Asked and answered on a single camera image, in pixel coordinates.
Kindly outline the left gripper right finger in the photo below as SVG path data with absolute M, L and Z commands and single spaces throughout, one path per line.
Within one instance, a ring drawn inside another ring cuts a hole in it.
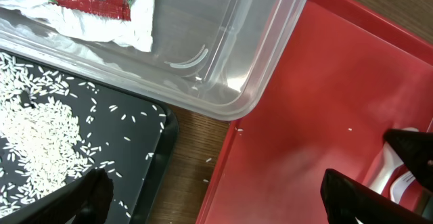
M 431 224 L 335 169 L 326 169 L 320 189 L 329 224 Z

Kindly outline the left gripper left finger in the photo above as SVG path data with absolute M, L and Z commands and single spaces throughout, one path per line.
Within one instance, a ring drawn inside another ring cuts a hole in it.
M 104 169 L 59 188 L 1 218 L 2 224 L 104 224 L 114 197 L 114 183 Z

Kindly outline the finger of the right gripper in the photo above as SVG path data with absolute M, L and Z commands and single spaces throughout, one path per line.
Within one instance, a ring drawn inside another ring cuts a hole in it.
M 432 133 L 388 129 L 383 139 L 419 184 L 432 192 Z

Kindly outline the white plastic spoon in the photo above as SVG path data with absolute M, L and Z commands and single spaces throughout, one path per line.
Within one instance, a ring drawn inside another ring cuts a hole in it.
M 379 166 L 373 170 L 372 179 L 368 181 L 367 185 L 369 189 L 382 195 L 394 172 L 404 166 L 404 162 L 385 139 L 383 147 L 375 159 L 379 160 Z

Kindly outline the pink plastic fork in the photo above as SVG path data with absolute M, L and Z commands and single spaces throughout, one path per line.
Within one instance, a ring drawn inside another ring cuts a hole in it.
M 412 184 L 414 180 L 415 176 L 410 171 L 404 173 L 399 178 L 397 178 L 390 186 L 390 199 L 393 202 L 399 204 L 406 189 Z

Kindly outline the white napkin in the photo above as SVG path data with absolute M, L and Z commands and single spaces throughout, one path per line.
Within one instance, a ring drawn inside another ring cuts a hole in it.
M 67 37 L 90 42 L 114 42 L 143 52 L 152 50 L 155 0 L 132 0 L 129 21 L 68 9 L 48 0 L 1 0 L 1 8 L 42 21 Z

